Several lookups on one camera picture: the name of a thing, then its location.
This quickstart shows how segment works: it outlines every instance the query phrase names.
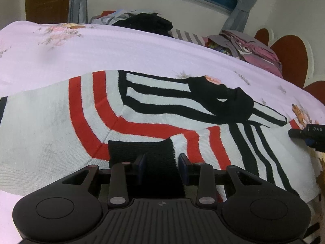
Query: striped sweater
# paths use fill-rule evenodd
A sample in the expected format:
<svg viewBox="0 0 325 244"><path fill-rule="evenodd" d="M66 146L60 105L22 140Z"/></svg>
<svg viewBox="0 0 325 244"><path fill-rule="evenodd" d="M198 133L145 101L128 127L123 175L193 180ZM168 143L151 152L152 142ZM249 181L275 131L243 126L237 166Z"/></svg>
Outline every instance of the striped sweater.
<svg viewBox="0 0 325 244"><path fill-rule="evenodd" d="M180 153L215 169L237 165L306 201L318 193L305 148L287 135L287 119L240 88L205 77L98 71L1 98L0 120L0 189L14 194L88 164L103 169L143 153L147 178L135 196L184 196Z"/></svg>

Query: headboard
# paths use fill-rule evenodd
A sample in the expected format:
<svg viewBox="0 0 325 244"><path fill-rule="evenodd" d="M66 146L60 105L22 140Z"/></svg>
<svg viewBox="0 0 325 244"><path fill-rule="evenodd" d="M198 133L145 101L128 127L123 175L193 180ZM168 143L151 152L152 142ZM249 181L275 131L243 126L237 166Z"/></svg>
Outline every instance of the headboard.
<svg viewBox="0 0 325 244"><path fill-rule="evenodd" d="M296 35L286 35L274 41L273 32L268 28L259 29L255 38L269 46L278 56L286 81L304 89L325 105L325 81L305 86L314 69L314 58L307 41Z"/></svg>

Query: door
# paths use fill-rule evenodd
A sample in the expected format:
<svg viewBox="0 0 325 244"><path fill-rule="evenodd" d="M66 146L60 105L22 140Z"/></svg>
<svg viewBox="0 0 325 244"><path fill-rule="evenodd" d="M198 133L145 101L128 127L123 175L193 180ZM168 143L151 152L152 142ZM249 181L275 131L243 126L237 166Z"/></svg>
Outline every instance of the door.
<svg viewBox="0 0 325 244"><path fill-rule="evenodd" d="M38 24L66 23L69 0L26 0L26 20Z"/></svg>

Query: wall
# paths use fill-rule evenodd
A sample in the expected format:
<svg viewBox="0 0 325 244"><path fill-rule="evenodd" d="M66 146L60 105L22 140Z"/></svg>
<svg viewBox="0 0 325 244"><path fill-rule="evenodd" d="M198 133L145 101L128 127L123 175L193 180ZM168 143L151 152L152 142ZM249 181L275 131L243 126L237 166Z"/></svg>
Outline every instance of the wall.
<svg viewBox="0 0 325 244"><path fill-rule="evenodd" d="M23 19L22 0L0 0L0 29Z"/></svg>
<svg viewBox="0 0 325 244"><path fill-rule="evenodd" d="M294 34L307 40L314 55L314 75L307 84L325 80L325 0L277 0L266 25L275 38Z"/></svg>
<svg viewBox="0 0 325 244"><path fill-rule="evenodd" d="M251 10L247 30L264 25L275 0L258 0ZM202 36L217 34L228 14L189 0L88 0L88 18L104 10L150 9L170 20L175 28Z"/></svg>

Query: curtain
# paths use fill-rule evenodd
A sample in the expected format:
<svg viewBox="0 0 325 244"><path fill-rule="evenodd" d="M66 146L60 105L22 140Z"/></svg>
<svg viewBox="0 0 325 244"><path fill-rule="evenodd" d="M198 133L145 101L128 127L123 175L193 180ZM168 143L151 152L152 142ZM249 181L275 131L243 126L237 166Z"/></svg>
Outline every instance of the curtain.
<svg viewBox="0 0 325 244"><path fill-rule="evenodd" d="M69 23L87 22L87 0L71 0L69 8Z"/></svg>
<svg viewBox="0 0 325 244"><path fill-rule="evenodd" d="M237 0L237 5L226 20L223 30L236 30L243 32L248 19L249 11L257 0Z"/></svg>

